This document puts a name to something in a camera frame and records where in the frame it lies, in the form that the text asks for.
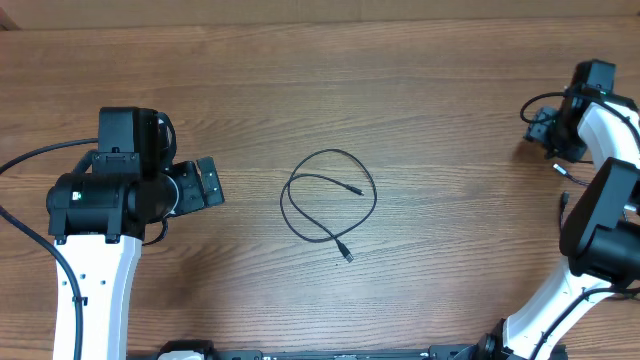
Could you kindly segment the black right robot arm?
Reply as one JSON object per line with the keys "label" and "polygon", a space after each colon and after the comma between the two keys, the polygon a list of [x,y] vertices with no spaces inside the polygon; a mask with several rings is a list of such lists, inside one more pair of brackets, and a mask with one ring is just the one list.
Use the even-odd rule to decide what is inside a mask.
{"label": "black right robot arm", "polygon": [[516,313],[500,320],[458,359],[565,359],[561,339],[593,307],[639,289],[639,108],[614,91],[616,66],[592,59],[576,65],[558,96],[559,108],[540,108],[525,140],[548,159],[580,163],[589,154],[594,178],[572,210],[559,211],[559,249],[552,274]]}

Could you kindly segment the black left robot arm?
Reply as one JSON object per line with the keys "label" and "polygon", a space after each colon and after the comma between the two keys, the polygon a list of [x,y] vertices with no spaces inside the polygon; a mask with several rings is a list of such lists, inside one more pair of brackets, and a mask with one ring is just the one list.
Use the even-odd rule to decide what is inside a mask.
{"label": "black left robot arm", "polygon": [[212,158],[175,163],[169,117],[104,107],[98,146],[47,194],[57,264],[56,359],[123,359],[145,228],[221,205]]}

